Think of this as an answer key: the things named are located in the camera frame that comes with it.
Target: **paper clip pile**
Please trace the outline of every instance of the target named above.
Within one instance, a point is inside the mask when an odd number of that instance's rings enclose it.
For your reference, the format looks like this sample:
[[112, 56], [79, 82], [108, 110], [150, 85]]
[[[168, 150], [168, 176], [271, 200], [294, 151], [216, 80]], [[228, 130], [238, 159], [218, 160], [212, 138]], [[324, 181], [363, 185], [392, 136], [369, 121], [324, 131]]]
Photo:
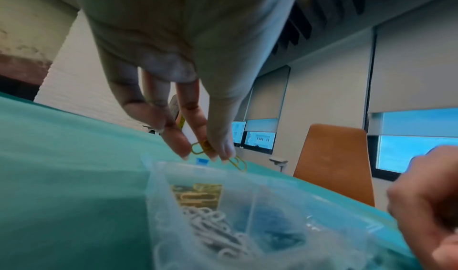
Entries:
[[[202, 151], [196, 152], [194, 150], [195, 145], [200, 145], [200, 147], [202, 148]], [[210, 150], [213, 150], [213, 148], [211, 147], [208, 140], [205, 140], [203, 142], [196, 142], [191, 145], [191, 152], [194, 153], [195, 155], [201, 155]], [[230, 158], [229, 162], [232, 163], [239, 171], [247, 171], [248, 165], [240, 156], [235, 156], [235, 158]]]

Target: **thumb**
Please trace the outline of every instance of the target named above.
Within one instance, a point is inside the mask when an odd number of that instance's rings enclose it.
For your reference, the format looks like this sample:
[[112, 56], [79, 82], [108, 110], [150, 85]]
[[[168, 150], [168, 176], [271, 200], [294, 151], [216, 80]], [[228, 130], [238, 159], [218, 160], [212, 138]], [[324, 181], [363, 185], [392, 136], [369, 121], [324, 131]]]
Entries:
[[221, 157], [221, 160], [228, 160], [235, 157], [234, 141], [232, 139], [232, 121], [234, 121], [242, 100], [243, 98], [221, 99], [210, 97], [207, 139]]
[[433, 258], [444, 270], [458, 269], [458, 235], [445, 239], [433, 252]]

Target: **orange chair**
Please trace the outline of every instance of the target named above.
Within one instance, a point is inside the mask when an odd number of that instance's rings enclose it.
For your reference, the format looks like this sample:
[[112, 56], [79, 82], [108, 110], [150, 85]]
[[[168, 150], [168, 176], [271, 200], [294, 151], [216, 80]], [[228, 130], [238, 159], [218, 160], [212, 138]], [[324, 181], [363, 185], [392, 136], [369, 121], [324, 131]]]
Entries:
[[294, 177], [375, 206], [363, 129], [310, 126]]

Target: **teal table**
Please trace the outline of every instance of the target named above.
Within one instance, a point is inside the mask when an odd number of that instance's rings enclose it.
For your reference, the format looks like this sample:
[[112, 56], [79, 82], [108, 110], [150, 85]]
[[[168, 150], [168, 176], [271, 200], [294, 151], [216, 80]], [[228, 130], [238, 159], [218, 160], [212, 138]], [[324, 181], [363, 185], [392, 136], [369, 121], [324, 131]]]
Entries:
[[[152, 269], [140, 156], [181, 161], [159, 136], [4, 95], [0, 131], [0, 269]], [[252, 163], [249, 172], [293, 179]], [[306, 182], [297, 188], [383, 223], [379, 242], [411, 255], [388, 214]]]

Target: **hand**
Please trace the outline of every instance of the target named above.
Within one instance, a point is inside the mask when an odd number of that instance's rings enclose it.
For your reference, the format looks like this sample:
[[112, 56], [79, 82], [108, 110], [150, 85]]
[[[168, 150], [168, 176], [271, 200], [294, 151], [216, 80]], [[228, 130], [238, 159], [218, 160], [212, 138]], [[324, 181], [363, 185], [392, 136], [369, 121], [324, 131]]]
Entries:
[[[294, 0], [79, 2], [110, 88], [128, 115], [159, 131], [186, 159], [191, 144], [167, 105], [170, 82], [176, 82], [182, 115], [198, 140], [207, 139], [215, 150], [208, 156], [227, 160], [235, 155], [231, 123]], [[198, 104], [199, 79], [210, 96], [208, 123]]]
[[389, 211], [423, 267], [458, 269], [458, 147], [413, 158], [388, 197]]

